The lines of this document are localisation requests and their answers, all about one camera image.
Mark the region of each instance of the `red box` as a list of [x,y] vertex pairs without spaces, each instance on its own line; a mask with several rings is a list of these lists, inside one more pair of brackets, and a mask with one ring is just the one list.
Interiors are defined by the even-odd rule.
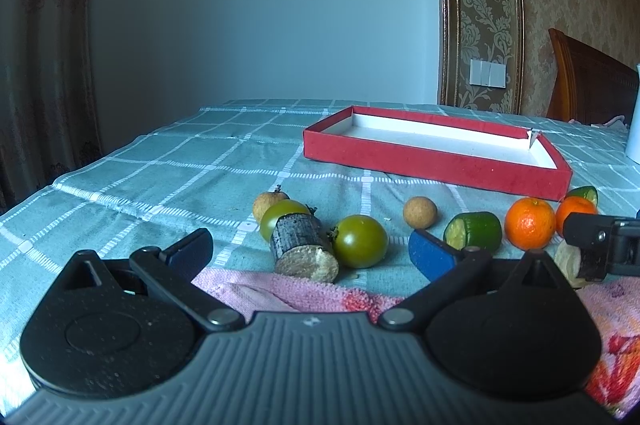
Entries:
[[454,116],[351,106],[303,142],[310,160],[554,201],[572,176],[544,135]]

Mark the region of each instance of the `tomato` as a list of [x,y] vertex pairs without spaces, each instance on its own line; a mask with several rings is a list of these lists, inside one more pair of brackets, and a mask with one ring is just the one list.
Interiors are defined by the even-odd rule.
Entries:
[[260,235],[269,243],[278,219],[287,214],[310,214],[308,207],[294,200],[282,200],[269,207],[260,220]]
[[386,254],[389,238],[385,229],[368,215],[349,215],[333,231],[335,258],[345,266],[368,268]]

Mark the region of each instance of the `white wall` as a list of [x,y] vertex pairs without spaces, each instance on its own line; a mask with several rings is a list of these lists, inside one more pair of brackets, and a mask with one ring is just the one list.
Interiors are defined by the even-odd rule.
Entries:
[[435,103],[439,0],[89,0],[105,150],[233,98]]

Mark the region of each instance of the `wooden headboard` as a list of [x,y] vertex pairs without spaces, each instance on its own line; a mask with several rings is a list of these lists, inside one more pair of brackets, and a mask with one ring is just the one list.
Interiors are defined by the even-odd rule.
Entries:
[[549,35],[558,76],[546,116],[604,124],[625,115],[625,124],[630,124],[638,96],[638,72],[559,30],[551,28]]

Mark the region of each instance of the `orange fruit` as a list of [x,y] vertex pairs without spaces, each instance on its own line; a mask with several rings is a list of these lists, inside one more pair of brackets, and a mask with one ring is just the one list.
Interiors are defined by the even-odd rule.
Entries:
[[564,198],[558,210],[556,211],[556,231],[562,237],[562,228],[564,227],[564,220],[572,212],[582,212],[583,214],[597,214],[598,209],[596,205],[591,203],[585,198],[578,198],[578,196],[569,196]]
[[556,231],[556,215],[545,200],[522,198],[507,211],[504,233],[512,245],[528,250],[548,245]]

